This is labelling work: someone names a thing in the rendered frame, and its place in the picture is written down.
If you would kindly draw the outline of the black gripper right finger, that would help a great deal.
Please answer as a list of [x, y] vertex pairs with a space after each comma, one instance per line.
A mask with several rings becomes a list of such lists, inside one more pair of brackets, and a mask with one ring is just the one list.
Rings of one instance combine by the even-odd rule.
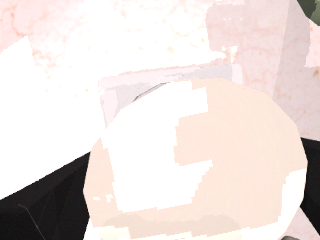
[[307, 179], [304, 184], [304, 199], [300, 208], [303, 209], [309, 223], [315, 227], [320, 236], [320, 141], [300, 137], [307, 156]]

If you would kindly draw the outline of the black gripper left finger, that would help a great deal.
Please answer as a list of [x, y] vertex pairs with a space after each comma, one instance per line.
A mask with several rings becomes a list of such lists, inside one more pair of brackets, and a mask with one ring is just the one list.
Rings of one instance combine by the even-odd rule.
[[0, 199], [0, 240], [83, 240], [91, 151]]

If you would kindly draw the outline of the grey balance scale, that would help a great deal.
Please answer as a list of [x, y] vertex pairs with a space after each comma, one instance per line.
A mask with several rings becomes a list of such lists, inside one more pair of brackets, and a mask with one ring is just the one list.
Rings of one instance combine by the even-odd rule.
[[171, 81], [212, 79], [236, 81], [243, 84], [243, 69], [237, 63], [212, 65], [212, 67], [188, 67], [165, 69], [165, 71], [129, 73], [129, 75], [107, 76], [99, 79], [101, 107], [103, 107], [105, 129], [115, 119], [116, 113], [124, 105], [132, 103], [139, 97], [156, 91], [157, 88]]

